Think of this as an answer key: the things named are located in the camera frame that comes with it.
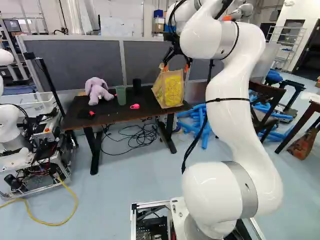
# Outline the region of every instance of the gray cubicle partition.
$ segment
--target gray cubicle partition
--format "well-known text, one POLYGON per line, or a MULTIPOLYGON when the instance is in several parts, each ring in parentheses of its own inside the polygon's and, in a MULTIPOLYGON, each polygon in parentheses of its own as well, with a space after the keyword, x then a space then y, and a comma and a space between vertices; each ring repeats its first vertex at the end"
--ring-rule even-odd
MULTIPOLYGON (((194 59, 190 69, 189 80, 207 80, 209 63, 210 60, 208 59, 194 59)), ((211 70, 212 78, 224 69, 224 63, 220 60, 214 60, 213 64, 214 66, 211 70)))
MULTIPOLYGON (((141 79, 143 84, 152 85, 160 72, 159 64, 171 46, 170 42, 154 38, 29 35, 17 39, 23 52, 34 52, 36 57, 45 60, 58 91, 83 89, 85 81, 91 77, 107 80, 110 87, 131 85, 134 78, 141 79)), ((263 60, 259 61, 253 71, 254 77, 265 77, 276 48, 267 43, 263 60)), ((26 62, 38 89, 49 91, 42 71, 29 61, 26 62)), ((169 69, 181 69, 185 64, 184 57, 178 55, 169 62, 169 69)), ((215 60, 211 77, 223 68, 223 62, 215 60)), ((191 104, 205 100, 208 69, 209 60, 193 60, 189 76, 186 76, 185 88, 185 100, 191 104)))
MULTIPOLYGON (((127 84, 131 85, 133 79, 153 84, 160 73, 159 64, 171 45, 167 41, 123 41, 127 84)), ((183 69, 185 64, 185 58, 177 55, 169 62, 169 69, 183 69)))
MULTIPOLYGON (((109 86, 123 83, 119 41, 26 40, 26 50, 43 58, 58 91, 83 89, 89 78, 107 80, 109 86)), ((44 91, 50 91, 35 66, 44 91)))

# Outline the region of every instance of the plush elephant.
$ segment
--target plush elephant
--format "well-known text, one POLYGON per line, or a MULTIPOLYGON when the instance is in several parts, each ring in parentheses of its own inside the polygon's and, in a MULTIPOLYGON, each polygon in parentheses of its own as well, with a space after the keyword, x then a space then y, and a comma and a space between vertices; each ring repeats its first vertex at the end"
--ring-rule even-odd
POLYGON ((115 96, 108 92, 108 85, 105 80, 92 77, 85 82, 85 94, 90 96, 89 105, 97 105, 99 99, 104 98, 106 101, 110 101, 115 96))

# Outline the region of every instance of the green cup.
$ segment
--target green cup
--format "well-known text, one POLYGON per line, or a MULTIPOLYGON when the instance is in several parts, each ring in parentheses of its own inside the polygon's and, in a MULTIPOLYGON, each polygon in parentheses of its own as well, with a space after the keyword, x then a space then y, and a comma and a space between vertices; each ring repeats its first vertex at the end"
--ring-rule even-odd
POLYGON ((125 86, 116 86, 116 98, 118 99, 119 105, 126 105, 126 87, 125 86))

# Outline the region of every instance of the black cup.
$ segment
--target black cup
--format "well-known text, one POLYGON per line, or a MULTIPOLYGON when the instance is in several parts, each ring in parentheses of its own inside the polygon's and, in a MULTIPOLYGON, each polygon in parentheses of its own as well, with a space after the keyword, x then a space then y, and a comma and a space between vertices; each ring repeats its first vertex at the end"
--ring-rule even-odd
POLYGON ((142 89, 141 89, 141 79, 140 78, 134 78, 133 81, 133 92, 134 95, 138 96, 141 94, 142 89))

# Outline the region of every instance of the brown bag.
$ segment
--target brown bag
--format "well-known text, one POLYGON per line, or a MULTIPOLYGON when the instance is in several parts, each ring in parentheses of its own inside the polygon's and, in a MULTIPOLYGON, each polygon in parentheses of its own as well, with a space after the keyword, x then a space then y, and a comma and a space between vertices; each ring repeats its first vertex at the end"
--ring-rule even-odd
POLYGON ((314 145, 317 132, 317 128, 311 128, 301 138, 292 143, 287 151, 300 160, 306 159, 314 145))
POLYGON ((169 71, 168 66, 160 64, 159 73, 152 87, 152 92, 162 109, 180 107, 184 100, 183 69, 169 71))

